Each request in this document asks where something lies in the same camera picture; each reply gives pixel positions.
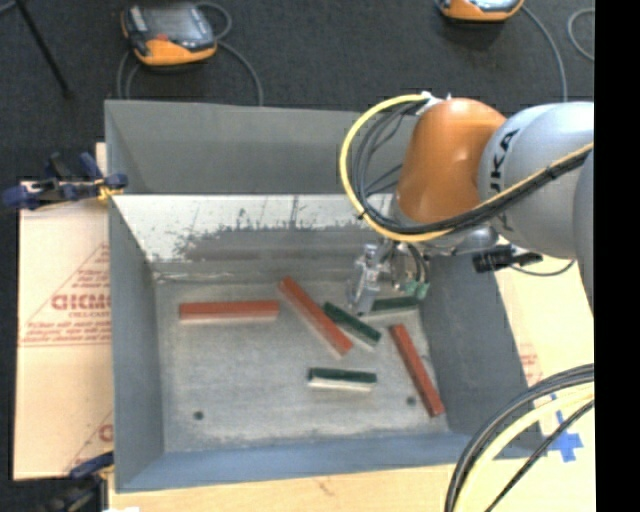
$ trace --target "black floor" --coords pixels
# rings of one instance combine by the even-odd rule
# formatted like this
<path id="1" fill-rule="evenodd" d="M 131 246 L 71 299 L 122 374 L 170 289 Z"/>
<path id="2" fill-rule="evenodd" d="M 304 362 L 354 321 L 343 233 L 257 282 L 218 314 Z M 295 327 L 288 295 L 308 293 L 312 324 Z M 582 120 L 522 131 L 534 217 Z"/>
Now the black floor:
<path id="1" fill-rule="evenodd" d="M 53 151 L 69 162 L 104 136 L 103 101 L 117 95 L 127 49 L 119 16 L 124 0 L 28 0 L 26 5 L 69 83 L 65 99 L 16 7 L 0 0 L 0 190 L 40 175 Z M 477 98 L 506 115 L 561 101 L 557 57 L 542 29 L 521 10 L 507 23 L 451 23 L 433 0 L 220 0 L 233 17 L 225 41 L 253 65 L 264 103 L 278 107 L 363 110 L 379 100 L 427 89 Z M 594 99 L 594 63 L 571 43 L 567 23 L 593 0 L 527 0 L 555 41 L 569 100 Z M 214 28 L 222 18 L 210 11 Z M 593 14 L 574 23 L 594 49 Z M 128 61 L 125 77 L 134 64 Z M 255 104 L 256 89 L 239 60 L 221 49 L 188 74 L 140 71 L 134 98 Z M 13 483 L 12 402 L 16 334 L 15 216 L 0 215 L 0 510 L 29 510 L 68 483 Z"/>

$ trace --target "orange device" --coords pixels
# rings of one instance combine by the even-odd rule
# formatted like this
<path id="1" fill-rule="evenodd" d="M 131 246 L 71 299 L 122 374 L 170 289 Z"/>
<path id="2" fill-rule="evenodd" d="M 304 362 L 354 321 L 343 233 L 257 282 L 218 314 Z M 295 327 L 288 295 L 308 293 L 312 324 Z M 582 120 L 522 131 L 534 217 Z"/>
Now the orange device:
<path id="1" fill-rule="evenodd" d="M 436 0 L 448 18 L 473 22 L 504 21 L 522 7 L 524 0 Z"/>
<path id="2" fill-rule="evenodd" d="M 211 25 L 190 2 L 134 2 L 122 13 L 122 31 L 135 56 L 151 67 L 201 62 L 217 49 Z"/>
<path id="3" fill-rule="evenodd" d="M 430 107 L 407 147 L 396 191 L 401 212 L 414 222 L 427 223 L 477 206 L 480 158 L 504 122 L 498 111 L 468 98 Z"/>

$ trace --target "yellow cable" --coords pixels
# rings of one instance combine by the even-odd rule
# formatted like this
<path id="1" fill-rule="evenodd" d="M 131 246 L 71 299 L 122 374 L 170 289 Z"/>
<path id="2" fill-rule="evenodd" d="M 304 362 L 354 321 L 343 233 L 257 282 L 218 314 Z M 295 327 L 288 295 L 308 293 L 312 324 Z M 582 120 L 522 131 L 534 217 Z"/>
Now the yellow cable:
<path id="1" fill-rule="evenodd" d="M 351 182 L 349 180 L 348 165 L 347 165 L 349 150 L 351 148 L 351 145 L 353 144 L 353 139 L 355 138 L 356 134 L 365 125 L 365 123 L 367 123 L 367 121 L 369 121 L 376 114 L 379 114 L 380 112 L 390 107 L 393 107 L 395 105 L 399 105 L 401 103 L 411 103 L 411 102 L 420 103 L 420 102 L 425 102 L 427 99 L 428 98 L 422 94 L 406 94 L 403 96 L 396 96 L 395 98 L 390 98 L 381 103 L 378 103 L 377 105 L 374 105 L 356 120 L 356 122 L 353 124 L 351 129 L 347 132 L 347 135 L 345 136 L 344 141 L 342 143 L 342 148 L 340 150 L 338 168 L 340 172 L 340 178 L 342 180 L 342 186 L 347 194 L 347 197 L 349 198 L 349 201 L 351 201 L 351 204 L 353 205 L 356 212 L 358 213 L 358 217 L 361 217 L 362 219 L 364 219 L 367 222 L 367 224 L 369 224 L 369 226 L 373 228 L 374 231 L 385 236 L 386 238 L 395 240 L 397 242 L 408 242 L 408 243 L 427 242 L 429 240 L 438 238 L 442 235 L 446 235 L 447 233 L 450 233 L 451 231 L 453 231 L 453 229 L 450 228 L 442 231 L 433 231 L 430 233 L 401 234 L 395 231 L 391 231 L 385 228 L 384 226 L 381 226 L 380 224 L 378 224 L 375 220 L 373 220 L 369 216 L 369 214 L 365 212 L 364 206 L 358 200 L 358 197 L 356 196 L 353 190 L 353 187 L 351 186 Z M 589 151 L 591 149 L 593 149 L 593 142 L 589 144 L 585 144 L 582 148 L 578 149 L 577 151 L 574 151 L 572 153 L 569 153 L 568 155 L 563 156 L 562 158 L 559 158 L 558 160 L 552 162 L 550 166 L 561 165 L 564 162 L 573 158 L 574 156 L 579 155 L 582 152 Z M 498 201 L 504 195 L 513 191 L 517 187 L 520 187 L 524 185 L 526 182 L 529 182 L 531 180 L 534 180 L 540 177 L 542 174 L 545 173 L 546 170 L 547 170 L 547 167 L 537 170 L 536 172 L 529 175 L 527 178 L 503 190 L 499 194 L 496 194 L 491 199 L 488 199 L 483 203 L 480 203 L 476 207 L 472 208 L 470 211 L 475 211 L 479 208 L 484 208 L 485 206 L 493 204 L 494 202 Z"/>
<path id="2" fill-rule="evenodd" d="M 469 490 L 473 486 L 474 481 L 477 479 L 478 474 L 484 469 L 484 467 L 491 462 L 496 455 L 498 455 L 507 446 L 514 437 L 523 432 L 526 428 L 533 425 L 536 421 L 540 420 L 543 416 L 547 415 L 550 411 L 557 411 L 563 407 L 571 406 L 587 400 L 592 400 L 595 396 L 593 388 L 582 389 L 571 394 L 559 397 L 555 400 L 547 402 L 533 411 L 525 414 L 518 420 L 514 421 L 509 427 L 507 427 L 496 439 L 487 447 L 487 449 L 480 455 L 475 462 L 467 479 L 460 490 L 460 497 L 454 507 L 454 512 L 462 512 L 462 504 L 467 499 Z"/>

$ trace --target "wooden block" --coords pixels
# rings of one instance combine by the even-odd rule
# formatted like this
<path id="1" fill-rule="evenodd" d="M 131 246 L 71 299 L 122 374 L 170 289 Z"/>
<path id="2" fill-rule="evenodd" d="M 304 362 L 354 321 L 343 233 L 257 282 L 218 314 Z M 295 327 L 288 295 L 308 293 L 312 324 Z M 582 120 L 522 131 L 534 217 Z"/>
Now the wooden block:
<path id="1" fill-rule="evenodd" d="M 389 332 L 429 415 L 438 416 L 444 413 L 445 409 L 440 395 L 427 374 L 405 326 L 402 324 L 392 325 L 389 327 Z"/>
<path id="2" fill-rule="evenodd" d="M 180 304 L 180 320 L 271 320 L 278 316 L 277 300 L 233 302 L 185 302 Z"/>
<path id="3" fill-rule="evenodd" d="M 291 277 L 287 276 L 278 285 L 287 299 L 307 318 L 318 333 L 336 351 L 343 356 L 353 347 L 352 341 L 322 311 L 309 295 Z"/>

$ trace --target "black cable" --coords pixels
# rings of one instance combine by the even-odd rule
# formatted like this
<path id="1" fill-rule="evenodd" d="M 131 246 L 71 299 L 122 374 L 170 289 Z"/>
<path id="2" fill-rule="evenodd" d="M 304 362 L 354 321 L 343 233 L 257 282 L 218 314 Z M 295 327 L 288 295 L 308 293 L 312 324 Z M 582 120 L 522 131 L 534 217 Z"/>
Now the black cable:
<path id="1" fill-rule="evenodd" d="M 124 74 L 124 68 L 130 55 L 131 55 L 131 50 L 127 48 L 127 51 L 124 52 L 124 54 L 120 58 L 120 63 L 118 64 L 118 72 L 116 73 L 116 96 L 118 98 L 129 99 L 127 96 L 123 96 L 122 75 Z"/>
<path id="2" fill-rule="evenodd" d="M 13 9 L 16 6 L 15 2 L 7 2 L 4 5 L 0 5 L 0 14 L 4 14 L 5 12 Z"/>
<path id="3" fill-rule="evenodd" d="M 389 187 L 395 187 L 398 184 L 398 180 L 394 180 L 390 183 L 387 183 L 385 185 L 381 185 L 380 187 L 373 189 L 373 190 L 369 190 L 367 189 L 367 193 L 365 194 L 365 197 L 369 198 L 373 195 L 376 194 L 380 194 L 381 192 L 385 192 L 388 191 Z"/>
<path id="4" fill-rule="evenodd" d="M 44 57 L 45 61 L 49 66 L 49 69 L 51 70 L 51 72 L 53 73 L 53 76 L 58 82 L 58 85 L 62 90 L 62 95 L 65 98 L 70 98 L 72 96 L 71 88 L 69 87 L 67 80 L 62 74 L 60 66 L 58 66 L 58 62 L 56 61 L 55 57 L 51 53 L 51 50 L 49 50 L 49 46 L 47 45 L 44 38 L 42 37 L 42 34 L 40 33 L 40 29 L 37 27 L 35 21 L 31 17 L 31 13 L 27 9 L 27 6 L 25 5 L 24 0 L 14 0 L 14 3 L 18 8 L 18 10 L 20 11 L 20 14 L 22 15 L 22 19 L 24 20 L 25 24 L 29 28 L 29 31 L 31 32 L 33 39 L 38 45 L 38 48 L 40 49 L 40 53 Z"/>
<path id="5" fill-rule="evenodd" d="M 388 178 L 389 176 L 395 174 L 396 172 L 398 172 L 400 169 L 402 169 L 402 164 L 398 164 L 398 165 L 394 165 L 391 169 L 389 169 L 388 171 L 386 171 L 384 174 L 382 174 L 381 176 L 378 176 L 375 180 L 373 180 L 371 183 L 369 183 L 367 185 L 367 187 L 365 188 L 365 194 L 366 196 L 370 196 L 372 194 L 375 194 L 376 192 L 370 192 L 372 187 L 375 187 L 378 183 L 380 183 L 381 181 L 385 180 L 386 178 Z"/>
<path id="6" fill-rule="evenodd" d="M 564 274 L 567 270 L 569 270 L 575 264 L 576 260 L 571 260 L 567 265 L 562 267 L 559 270 L 554 270 L 553 272 L 533 272 L 532 270 L 526 270 L 522 267 L 517 267 L 516 265 L 509 265 L 509 268 L 521 272 L 522 274 L 527 274 L 528 276 L 535 277 L 554 277 L 559 276 L 560 274 Z"/>
<path id="7" fill-rule="evenodd" d="M 507 485 L 500 491 L 498 496 L 493 500 L 491 505 L 485 509 L 485 512 L 491 512 L 497 505 L 502 501 L 502 499 L 509 493 L 513 487 L 527 474 L 527 472 L 533 467 L 533 465 L 544 455 L 549 446 L 551 446 L 558 437 L 562 435 L 564 431 L 566 431 L 571 425 L 573 425 L 576 421 L 578 421 L 582 416 L 584 416 L 587 412 L 589 412 L 595 406 L 595 400 L 591 400 L 582 407 L 580 407 L 577 411 L 575 411 L 571 416 L 569 416 L 566 420 L 564 420 L 558 427 L 536 448 L 536 450 L 531 454 L 531 456 L 527 459 L 524 465 L 516 472 L 515 475 L 509 480 Z"/>
<path id="8" fill-rule="evenodd" d="M 487 442 L 506 421 L 515 421 L 515 413 L 522 407 L 528 406 L 534 400 L 547 396 L 559 390 L 593 382 L 595 367 L 593 363 L 571 368 L 541 380 L 524 393 L 518 395 L 498 411 L 485 425 L 478 430 L 465 447 L 454 469 L 445 499 L 445 512 L 454 510 L 458 493 L 465 483 L 467 475 L 475 460 L 486 449 Z"/>
<path id="9" fill-rule="evenodd" d="M 256 91 L 258 95 L 258 106 L 262 107 L 264 105 L 264 90 L 262 89 L 262 83 L 260 82 L 260 78 L 258 77 L 258 74 L 256 73 L 255 69 L 253 69 L 253 66 L 251 65 L 251 63 L 238 50 L 233 48 L 229 43 L 218 41 L 218 44 L 222 48 L 227 50 L 236 59 L 238 59 L 244 65 L 245 68 L 247 68 L 247 71 L 249 71 L 249 74 L 251 75 L 251 78 L 253 79 L 253 82 L 255 83 L 255 86 L 256 86 Z"/>
<path id="10" fill-rule="evenodd" d="M 396 121 L 395 126 L 393 127 L 393 129 L 385 136 L 384 139 L 382 139 L 381 141 L 376 140 L 376 143 L 374 144 L 373 148 L 371 149 L 371 156 L 373 156 L 373 154 L 378 151 L 378 149 L 380 149 L 382 146 L 384 146 L 387 142 L 389 142 L 396 133 L 398 133 L 398 130 L 400 129 L 400 125 L 402 124 L 402 119 L 404 118 L 404 116 L 399 116 L 398 120 Z"/>
<path id="11" fill-rule="evenodd" d="M 131 98 L 131 84 L 133 83 L 133 77 L 136 76 L 136 74 L 138 73 L 141 67 L 142 67 L 142 64 L 140 64 L 139 62 L 136 62 L 136 64 L 133 66 L 133 69 L 129 72 L 129 75 L 127 76 L 127 81 L 124 84 L 124 94 L 127 99 Z"/>
<path id="12" fill-rule="evenodd" d="M 208 1 L 198 2 L 196 4 L 196 7 L 211 7 L 212 9 L 215 9 L 220 14 L 222 14 L 222 16 L 224 16 L 226 25 L 224 29 L 222 29 L 220 33 L 216 36 L 216 39 L 223 39 L 229 34 L 229 32 L 231 32 L 231 29 L 233 28 L 233 19 L 231 18 L 231 14 L 229 14 L 229 11 L 227 11 L 224 7 L 222 7 L 221 5 L 215 2 L 208 2 Z"/>
<path id="13" fill-rule="evenodd" d="M 551 46 L 551 51 L 553 52 L 553 56 L 556 59 L 556 63 L 558 65 L 558 72 L 560 73 L 560 83 L 562 85 L 562 101 L 566 102 L 569 99 L 569 93 L 567 92 L 567 90 L 568 90 L 568 87 L 567 87 L 567 75 L 566 75 L 566 72 L 564 70 L 564 64 L 562 63 L 562 56 L 560 55 L 560 51 L 558 50 L 558 47 L 556 46 L 556 43 L 553 40 L 553 37 L 551 37 L 551 34 L 549 33 L 549 31 L 542 24 L 542 22 L 536 17 L 536 15 L 533 14 L 527 8 L 526 5 L 522 6 L 522 11 L 527 16 L 529 16 L 529 18 L 531 18 L 533 23 L 540 29 L 540 31 L 542 32 L 542 34 L 546 38 L 547 42 Z"/>
<path id="14" fill-rule="evenodd" d="M 574 22 L 583 14 L 593 13 L 595 15 L 596 8 L 595 7 L 587 7 L 586 9 L 580 9 L 574 12 L 567 21 L 567 33 L 569 34 L 569 40 L 571 44 L 575 47 L 580 54 L 591 62 L 595 62 L 595 56 L 591 53 L 587 52 L 577 41 L 575 34 L 573 33 L 573 24 Z"/>
<path id="15" fill-rule="evenodd" d="M 382 216 L 367 200 L 366 173 L 373 154 L 381 147 L 381 144 L 379 144 L 381 135 L 394 121 L 402 120 L 405 115 L 409 114 L 411 110 L 422 103 L 423 102 L 400 105 L 398 108 L 386 112 L 376 119 L 373 126 L 364 134 L 351 166 L 353 190 L 362 204 L 364 211 L 367 213 L 375 212 L 374 215 L 382 220 L 382 222 L 380 222 L 381 224 L 384 223 L 387 226 L 393 226 L 391 229 L 394 230 L 401 229 L 399 223 L 395 219 Z"/>
<path id="16" fill-rule="evenodd" d="M 420 251 L 418 251 L 415 245 L 408 244 L 407 248 L 409 249 L 409 253 L 411 253 L 411 256 L 413 257 L 413 261 L 416 265 L 416 281 L 418 281 L 419 283 L 424 283 L 427 276 L 425 272 L 425 267 L 422 264 L 422 261 L 423 261 L 422 255 L 420 254 Z"/>

